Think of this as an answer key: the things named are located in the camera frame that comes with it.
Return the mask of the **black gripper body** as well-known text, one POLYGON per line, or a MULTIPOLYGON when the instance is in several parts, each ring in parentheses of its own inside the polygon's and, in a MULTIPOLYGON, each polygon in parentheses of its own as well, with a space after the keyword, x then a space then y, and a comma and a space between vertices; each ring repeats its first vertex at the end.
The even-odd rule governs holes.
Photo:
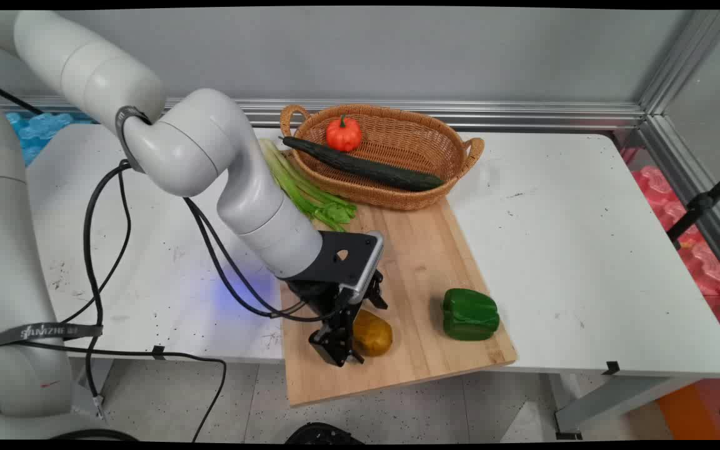
POLYGON ((349 306, 362 307, 363 301, 366 299, 366 292, 363 298, 357 304, 350 304, 342 299, 343 289, 338 284, 328 284, 327 282, 315 282, 306 280, 294 280, 286 282, 289 290, 298 299, 304 301, 317 317, 327 316, 337 307, 340 307, 339 314, 344 308, 349 306))

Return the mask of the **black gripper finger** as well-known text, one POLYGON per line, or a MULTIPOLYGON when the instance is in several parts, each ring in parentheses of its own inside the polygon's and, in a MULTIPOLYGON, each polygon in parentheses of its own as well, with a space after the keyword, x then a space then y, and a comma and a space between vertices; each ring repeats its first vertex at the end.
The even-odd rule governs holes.
POLYGON ((354 320, 360 306, 349 306, 331 319, 324 320, 322 327, 308 338, 309 344, 328 364, 343 367, 349 359, 363 364, 364 357, 355 347, 354 320))
POLYGON ((384 277, 383 274, 380 273, 380 271, 375 271, 372 275, 371 281, 369 282, 368 287, 366 288, 366 299, 371 302, 371 304, 377 308, 382 310, 388 309, 388 304, 386 304, 385 300, 382 297, 382 281, 384 277))

